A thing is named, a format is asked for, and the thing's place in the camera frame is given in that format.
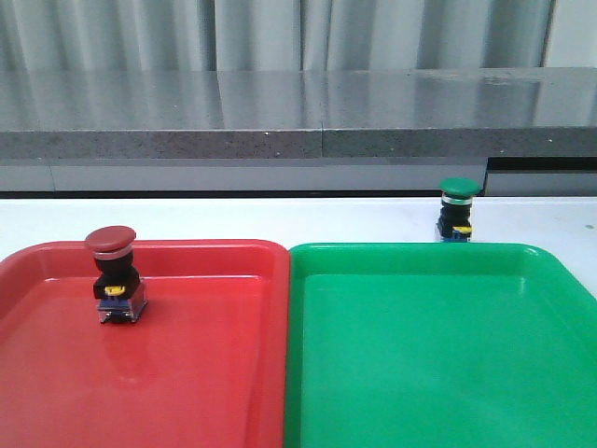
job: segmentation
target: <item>red button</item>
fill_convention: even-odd
[[[130,227],[103,227],[85,238],[85,246],[93,252],[113,252],[132,243],[136,236]]]

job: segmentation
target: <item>plastic tray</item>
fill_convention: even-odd
[[[0,445],[282,445],[289,256],[264,241],[134,243],[149,304],[100,324],[80,242],[0,263]]]
[[[597,302],[525,245],[291,250],[285,446],[595,447]]]

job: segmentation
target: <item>button cap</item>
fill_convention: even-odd
[[[85,238],[85,247],[93,252],[113,252],[132,243],[136,236],[127,226],[102,227]]]
[[[470,198],[481,191],[480,185],[466,177],[449,177],[439,184],[439,188],[452,198]]]

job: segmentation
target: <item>gray countertop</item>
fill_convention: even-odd
[[[434,189],[494,157],[597,157],[597,69],[0,72],[0,191]]]
[[[0,158],[597,156],[597,69],[0,72]]]

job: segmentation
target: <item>white curtain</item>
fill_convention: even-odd
[[[0,70],[539,66],[551,9],[552,0],[0,0]]]
[[[597,67],[597,2],[554,3],[545,63],[551,67]]]

